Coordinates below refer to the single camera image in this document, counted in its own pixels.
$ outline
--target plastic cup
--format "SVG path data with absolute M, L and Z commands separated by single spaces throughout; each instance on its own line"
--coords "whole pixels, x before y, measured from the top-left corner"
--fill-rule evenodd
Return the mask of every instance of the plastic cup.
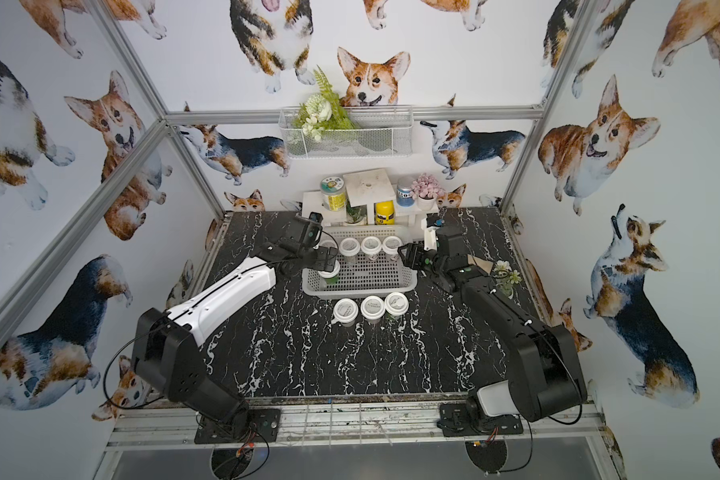
M 341 267 L 338 264 L 338 260 L 336 260 L 336 263 L 334 264 L 333 271 L 331 272 L 317 272 L 318 275 L 320 275 L 328 285 L 335 285 L 338 283 L 338 272 L 340 271 Z
M 408 298 L 400 292 L 390 293 L 384 300 L 384 308 L 387 311 L 387 321 L 396 322 L 408 312 Z
M 360 311 L 368 323 L 375 325 L 381 322 L 384 317 L 384 300 L 376 295 L 366 296 L 365 300 L 360 304 Z
M 382 250 L 387 257 L 387 260 L 396 261 L 400 254 L 398 254 L 398 248 L 403 245 L 403 241 L 400 240 L 399 236 L 388 236 L 382 242 Z
M 360 253 L 360 242 L 352 237 L 345 238 L 338 246 L 338 252 L 344 256 L 348 265 L 356 264 Z
M 377 236 L 366 236 L 362 239 L 360 250 L 365 254 L 365 257 L 371 262 L 378 260 L 379 254 L 382 251 L 382 241 Z
M 342 324 L 342 326 L 355 325 L 355 319 L 358 315 L 358 304 L 349 298 L 342 298 L 333 307 L 333 319 Z

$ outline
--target wire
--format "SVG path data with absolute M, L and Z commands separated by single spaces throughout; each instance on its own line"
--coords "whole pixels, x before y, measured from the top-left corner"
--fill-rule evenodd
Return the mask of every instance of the wire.
M 509 468 L 508 470 L 499 470 L 496 473 L 516 472 L 517 470 L 522 470 L 528 466 L 530 460 L 534 457 L 534 430 L 530 427 L 530 422 L 528 422 L 527 419 L 525 421 L 528 423 L 528 433 L 530 434 L 530 452 L 528 453 L 528 460 L 526 460 L 522 466 Z
M 554 355 L 557 357 L 557 359 L 560 360 L 560 364 L 563 366 L 563 368 L 565 369 L 565 372 L 568 374 L 568 378 L 570 379 L 570 382 L 574 384 L 574 388 L 576 389 L 576 393 L 579 394 L 579 415 L 576 416 L 576 419 L 575 419 L 575 420 L 573 420 L 572 422 L 563 422 L 562 420 L 558 420 L 557 418 L 553 418 L 553 417 L 551 417 L 551 416 L 549 416 L 549 417 L 547 417 L 547 418 L 548 418 L 549 420 L 552 420 L 552 421 L 554 421 L 554 422 L 557 422 L 557 423 L 559 423 L 559 424 L 561 424 L 561 425 L 575 425 L 575 424 L 577 424 L 577 423 L 579 422 L 579 420 L 581 420 L 581 414 L 584 412 L 584 398 L 583 398 L 582 395 L 581 395 L 581 389 L 579 388 L 578 384 L 576 383 L 576 380 L 574 380 L 574 376 L 570 374 L 570 370 L 568 370 L 568 367 L 566 367 L 565 362 L 563 361 L 563 359 L 560 357 L 560 355 L 557 354 L 557 350 L 555 350 L 554 347 L 552 347 L 552 344 L 549 343 L 549 341 L 544 337 L 544 335 L 543 335 L 541 332 L 539 332 L 538 330 L 536 330 L 536 329 L 533 327 L 533 321 L 532 321 L 532 320 L 529 321 L 529 322 L 527 323 L 527 325 L 530 327 L 530 329 L 531 329 L 532 331 L 535 331 L 535 332 L 538 334 L 538 336 L 541 337 L 541 339 L 544 341 L 544 343 L 546 343 L 547 346 L 550 348 L 550 350 L 552 351 L 552 353 L 554 353 Z

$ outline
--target wire basket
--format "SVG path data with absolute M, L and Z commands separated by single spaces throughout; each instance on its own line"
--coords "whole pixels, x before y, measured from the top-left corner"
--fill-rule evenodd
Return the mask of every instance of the wire basket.
M 368 226 L 336 226 L 325 227 L 324 231 L 342 240 L 351 236 L 362 242 L 366 236 L 377 236 L 382 242 L 384 238 L 399 236 L 404 244 L 411 241 L 408 228 L 402 225 L 368 225 Z M 338 255 L 338 282 L 329 285 L 314 270 L 304 269 L 302 272 L 302 290 L 323 300 L 339 300 L 342 298 L 365 298 L 378 295 L 384 298 L 392 292 L 409 292 L 416 287 L 416 272 L 403 266 L 403 260 L 389 260 L 384 252 L 376 261 L 370 261 L 363 252 L 358 254 L 355 264 L 347 264 L 344 255 Z
M 278 125 L 290 158 L 407 157 L 412 152 L 413 108 L 347 108 L 358 130 L 325 130 L 317 142 L 294 126 L 298 108 L 280 110 Z

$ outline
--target yellow container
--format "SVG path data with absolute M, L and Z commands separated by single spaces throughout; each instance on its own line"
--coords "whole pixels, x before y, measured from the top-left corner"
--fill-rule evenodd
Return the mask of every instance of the yellow container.
M 391 200 L 376 204 L 376 225 L 394 225 L 394 205 Z

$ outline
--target corgi wallpaper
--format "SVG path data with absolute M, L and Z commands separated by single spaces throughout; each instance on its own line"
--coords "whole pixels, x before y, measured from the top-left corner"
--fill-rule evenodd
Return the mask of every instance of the corgi wallpaper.
M 720 478 L 720 2 L 598 7 L 513 198 L 518 241 L 626 476 Z

